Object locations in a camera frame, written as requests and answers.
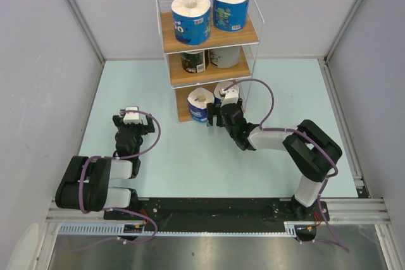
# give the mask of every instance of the paper towel roll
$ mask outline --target paper towel roll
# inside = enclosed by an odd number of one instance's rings
[[[229,87],[231,84],[233,84],[233,82],[230,82],[228,80],[225,81],[225,82],[218,82],[218,84],[216,85],[215,90],[214,90],[214,96],[215,96],[215,103],[216,104],[220,104],[223,101],[225,95],[223,95],[222,90]],[[239,86],[238,85],[234,85],[232,88],[235,89],[239,94]]]
[[[204,88],[197,88],[189,94],[187,101],[191,118],[200,123],[207,122],[207,104],[214,103],[214,94]]]
[[[211,1],[174,0],[171,12],[178,41],[196,46],[208,39],[211,33]]]
[[[249,0],[213,0],[214,26],[226,32],[242,30],[247,21]]]
[[[218,47],[209,50],[211,63],[217,68],[230,68],[239,63],[240,46],[235,47]]]

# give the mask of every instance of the metal frame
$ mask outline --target metal frame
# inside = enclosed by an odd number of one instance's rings
[[[78,7],[76,0],[65,0],[65,1],[70,11],[72,12],[73,17],[76,19],[78,26],[83,31],[85,37],[87,38],[91,47],[93,48],[93,51],[96,54],[98,60],[100,61],[100,63],[104,64],[105,58],[103,56],[103,53],[101,52],[101,49],[97,43],[96,38],[94,38],[94,35],[89,27],[89,24],[86,22],[83,13]]]
[[[329,99],[332,104],[333,113],[335,114],[337,126],[339,128],[340,135],[342,136],[343,139],[343,146],[346,151],[347,158],[349,160],[349,166],[352,171],[354,182],[357,187],[365,186],[367,191],[369,191],[363,179],[363,172],[361,170],[359,157],[354,147],[354,142],[351,137],[349,125],[347,124],[347,120],[342,108],[342,103],[340,102],[340,98],[337,92],[335,82],[333,81],[329,65],[326,63],[324,59],[319,59],[318,62],[321,68],[323,81],[325,82]]]
[[[352,6],[350,7],[350,10],[348,14],[346,15],[343,24],[340,26],[339,31],[337,32],[337,35],[335,36],[332,45],[330,46],[327,55],[325,56],[326,62],[329,63],[330,59],[332,58],[333,54],[336,51],[337,46],[341,42],[343,36],[349,29],[354,17],[357,15],[357,12],[359,11],[359,8],[361,5],[364,3],[365,0],[354,0]]]
[[[343,36],[350,27],[351,22],[355,18],[358,9],[365,0],[355,0],[351,6],[338,34],[334,38],[325,59],[319,59],[321,72],[327,86],[327,91],[332,103],[335,118],[338,123],[340,134],[343,136],[344,148],[349,158],[349,164],[352,170],[352,175],[357,187],[364,185],[363,174],[359,163],[354,143],[351,138],[351,133],[347,125],[347,120],[342,110],[339,95],[337,93],[333,78],[331,76],[328,63],[332,58],[337,46],[342,40]],[[88,23],[86,22],[76,0],[66,0],[68,7],[73,13],[79,27],[89,40],[97,58],[101,63],[105,62],[105,58],[99,48],[99,45],[92,34]],[[323,199],[328,204],[330,222],[333,224],[374,224],[378,233],[381,248],[389,269],[405,269],[405,263],[401,257],[396,235],[392,229],[390,218],[383,202],[383,199]],[[41,243],[39,244],[38,258],[36,262],[36,270],[46,270],[51,261],[53,248],[58,235],[58,230],[62,223],[97,223],[97,225],[119,225],[119,221],[111,224],[111,221],[103,219],[102,212],[92,212],[90,214],[82,214],[80,211],[69,210],[56,210],[54,202],[51,205],[49,213],[46,218],[46,226],[43,230]]]

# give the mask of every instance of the wooden shelf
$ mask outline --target wooden shelf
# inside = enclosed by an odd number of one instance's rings
[[[251,76],[249,65],[247,64],[243,48],[240,48],[240,61],[231,68],[217,68],[211,63],[207,69],[201,73],[189,73],[182,67],[180,53],[169,55],[170,83],[171,85],[185,85],[198,82],[212,82],[229,78],[239,78]]]
[[[163,35],[163,50],[165,53],[191,51],[196,49],[210,49],[214,47],[234,46],[237,44],[253,44],[259,42],[252,21],[248,18],[246,26],[239,32],[223,32],[214,27],[211,22],[211,35],[209,39],[198,46],[188,46],[179,42],[175,37],[173,17],[171,12],[161,14],[161,28]]]

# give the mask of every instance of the blue packaging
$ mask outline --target blue packaging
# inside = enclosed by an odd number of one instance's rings
[[[189,102],[189,111],[190,116],[193,120],[196,120],[200,123],[206,123],[208,118],[208,110],[207,109],[200,109],[199,107],[193,106]]]
[[[249,0],[213,0],[214,26],[225,32],[242,30],[247,21]]]
[[[176,39],[188,46],[198,46],[206,42],[211,34],[211,8],[198,17],[185,17],[173,13]]]
[[[207,104],[214,103],[214,94],[204,88],[193,90],[188,98],[190,116],[193,120],[200,123],[207,122],[208,110]]]
[[[171,12],[178,41],[188,46],[207,41],[211,34],[211,1],[174,0]]]

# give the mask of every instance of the wire rack frame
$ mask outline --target wire rack frame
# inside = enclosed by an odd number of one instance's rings
[[[161,14],[166,12],[171,12],[171,3],[173,0],[156,0],[156,8],[158,11],[158,20],[159,20],[159,34],[161,36]],[[256,31],[258,39],[260,41],[261,33],[265,24],[263,15],[260,12],[259,6],[256,0],[249,0],[249,8],[247,10],[249,17],[252,21],[253,27]]]

